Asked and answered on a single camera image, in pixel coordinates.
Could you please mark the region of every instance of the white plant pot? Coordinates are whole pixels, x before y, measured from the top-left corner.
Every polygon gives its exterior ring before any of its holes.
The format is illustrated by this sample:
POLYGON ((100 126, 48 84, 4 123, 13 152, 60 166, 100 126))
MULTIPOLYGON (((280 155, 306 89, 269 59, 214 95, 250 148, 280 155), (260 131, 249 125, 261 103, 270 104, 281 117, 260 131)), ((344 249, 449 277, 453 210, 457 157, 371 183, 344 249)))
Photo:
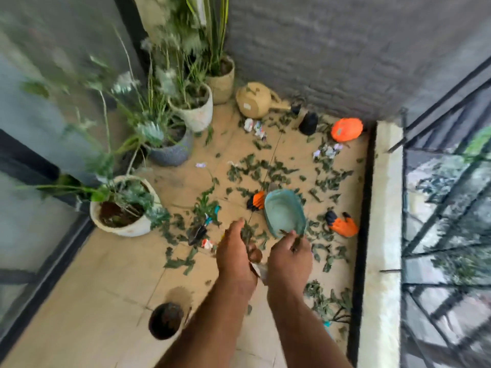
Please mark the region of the white plant pot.
POLYGON ((212 90, 206 84, 206 90, 208 90, 208 100, 205 105, 200 108, 194 108, 192 110, 185 110, 182 108, 178 108, 169 101, 170 107, 176 111, 181 118, 186 123, 186 126, 190 128, 193 132, 197 133, 205 130, 208 125, 212 122, 213 117, 213 95, 212 90))
MULTIPOLYGON (((114 178, 114 181, 121 182, 127 179, 137 179, 141 181, 141 183, 143 183, 145 187, 148 189, 148 191, 153 195, 154 204, 160 205, 160 199, 157 196, 157 193, 146 179, 142 179, 136 176, 118 176, 114 178)), ((101 222, 101 220, 99 219, 100 211, 101 211, 101 203, 90 202, 90 218, 92 219, 92 221, 94 221, 95 225, 98 228, 108 233, 116 234, 119 236, 134 237, 134 236, 142 236, 148 234, 151 231, 150 230, 151 222, 146 216, 142 216, 141 218, 138 219, 138 221, 133 222, 132 224, 126 227, 114 228, 114 227, 108 227, 101 222)))

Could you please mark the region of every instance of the teal trowel handle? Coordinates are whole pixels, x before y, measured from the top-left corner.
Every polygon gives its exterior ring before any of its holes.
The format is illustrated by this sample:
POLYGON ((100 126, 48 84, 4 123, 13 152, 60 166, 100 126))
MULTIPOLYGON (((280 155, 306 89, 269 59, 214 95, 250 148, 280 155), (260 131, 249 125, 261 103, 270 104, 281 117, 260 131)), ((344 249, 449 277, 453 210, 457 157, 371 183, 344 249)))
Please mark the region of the teal trowel handle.
MULTIPOLYGON (((219 205, 217 205, 217 206, 215 207, 214 213, 215 213, 215 214, 218 214, 218 211, 220 210, 220 208, 221 208, 221 207, 220 207, 219 205)), ((209 225, 209 223, 210 223, 211 221, 212 221, 212 217, 208 217, 208 218, 206 219, 206 221, 205 221, 204 226, 209 225)))

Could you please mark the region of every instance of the forearm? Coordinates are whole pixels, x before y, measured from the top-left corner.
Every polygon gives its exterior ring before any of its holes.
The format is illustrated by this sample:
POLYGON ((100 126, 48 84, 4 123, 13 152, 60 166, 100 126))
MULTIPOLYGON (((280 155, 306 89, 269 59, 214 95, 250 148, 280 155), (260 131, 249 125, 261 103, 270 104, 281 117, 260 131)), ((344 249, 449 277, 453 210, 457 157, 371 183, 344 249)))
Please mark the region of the forearm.
POLYGON ((219 277, 156 368, 229 367, 250 295, 248 287, 219 277))
POLYGON ((346 356, 301 297, 268 294, 289 368, 351 368, 346 356))

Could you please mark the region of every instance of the beige plant pot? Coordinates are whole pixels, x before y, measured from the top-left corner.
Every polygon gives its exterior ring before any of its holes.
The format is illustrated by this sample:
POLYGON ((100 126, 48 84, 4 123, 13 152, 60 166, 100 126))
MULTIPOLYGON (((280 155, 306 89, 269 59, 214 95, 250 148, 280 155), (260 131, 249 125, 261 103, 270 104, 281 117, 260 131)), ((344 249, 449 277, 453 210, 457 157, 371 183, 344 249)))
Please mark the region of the beige plant pot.
POLYGON ((206 83, 212 89, 214 105, 226 103, 234 91, 235 62, 229 56, 226 56, 225 59, 232 63, 232 70, 229 73, 224 76, 206 77, 206 83))
MULTIPOLYGON (((143 183, 145 187, 148 189, 148 191, 153 195, 154 204, 160 205, 160 199, 157 196, 157 193, 146 179, 142 179, 136 176, 118 176, 114 178, 114 181, 121 182, 127 179, 140 180, 141 183, 143 183)), ((134 236, 145 235, 151 231, 150 230, 151 222, 146 216, 141 217, 140 219, 138 219, 138 221, 133 222, 132 224, 126 227, 114 228, 114 227, 108 227, 101 222, 101 220, 99 219, 100 211, 101 211, 101 203, 90 202, 90 218, 92 219, 92 221, 94 221, 95 225, 98 228, 100 228, 103 231, 106 231, 107 233, 112 233, 119 236, 134 237, 134 236)))
POLYGON ((172 101, 169 101, 169 106, 177 112, 181 118, 186 123, 186 126, 190 128, 193 132, 200 132, 205 130, 208 125, 212 122, 213 117, 213 95, 212 90, 206 84, 206 90, 208 90, 208 100, 205 105, 200 108, 194 108, 192 110, 186 110, 182 108, 178 108, 172 104, 172 101))

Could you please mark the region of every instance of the orange plastic bowl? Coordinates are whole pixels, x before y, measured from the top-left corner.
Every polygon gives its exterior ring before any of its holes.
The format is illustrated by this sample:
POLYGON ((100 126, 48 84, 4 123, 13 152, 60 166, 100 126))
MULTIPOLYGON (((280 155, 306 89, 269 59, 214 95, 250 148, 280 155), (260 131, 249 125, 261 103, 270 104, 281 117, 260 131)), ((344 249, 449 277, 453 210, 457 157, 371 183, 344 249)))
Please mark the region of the orange plastic bowl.
POLYGON ((331 136, 336 142, 347 142, 358 138, 363 131, 363 123, 357 118, 339 119, 332 127, 331 136))

